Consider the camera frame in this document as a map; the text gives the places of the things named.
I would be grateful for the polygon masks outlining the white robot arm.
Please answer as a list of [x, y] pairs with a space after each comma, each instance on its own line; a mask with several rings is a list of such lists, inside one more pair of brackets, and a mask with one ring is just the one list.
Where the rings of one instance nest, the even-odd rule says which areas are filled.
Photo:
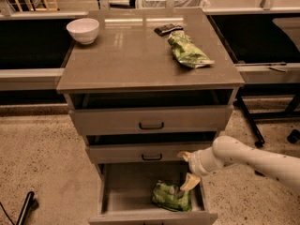
[[189, 167], [181, 190], [194, 189], [203, 176], [234, 164], [247, 165], [253, 170], [300, 192], [300, 159], [251, 148], [230, 136], [217, 137], [209, 148], [177, 154]]

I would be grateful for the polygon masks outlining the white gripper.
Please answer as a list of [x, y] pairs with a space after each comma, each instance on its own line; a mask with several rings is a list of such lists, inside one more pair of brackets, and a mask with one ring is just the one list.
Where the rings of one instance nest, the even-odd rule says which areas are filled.
[[211, 147], [195, 151], [191, 154], [187, 151], [181, 151], [177, 156], [188, 162], [189, 169], [192, 172], [187, 173], [186, 180], [180, 187], [184, 191], [194, 189], [201, 182], [199, 176], [206, 176], [213, 171], [222, 169], [224, 166], [224, 162], [215, 156]]

